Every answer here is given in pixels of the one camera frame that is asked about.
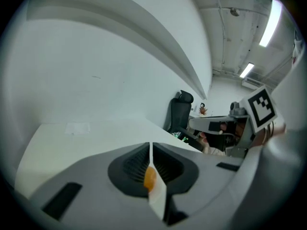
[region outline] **black office chair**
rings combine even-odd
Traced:
[[[186,129],[188,127],[189,114],[191,110],[191,103],[194,101],[193,96],[181,90],[179,98],[174,98],[171,101],[171,127],[168,133],[181,132],[178,137],[182,140],[187,137],[185,142],[199,151],[203,150],[203,146],[197,141],[197,136],[189,133]]]

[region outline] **ceiling light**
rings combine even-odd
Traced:
[[[250,72],[250,70],[252,70],[254,67],[254,64],[249,63],[248,66],[244,69],[244,71],[242,72],[242,74],[240,75],[241,78],[245,78],[245,76]]]
[[[267,27],[265,28],[264,34],[259,45],[266,47],[273,36],[273,33],[277,27],[280,15],[282,13],[282,4],[276,0],[272,0],[271,13]]]

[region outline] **white table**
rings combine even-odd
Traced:
[[[144,142],[161,142],[199,152],[146,119],[90,123],[90,133],[65,134],[64,124],[42,124],[19,164],[15,190],[29,198],[54,175],[80,159]]]

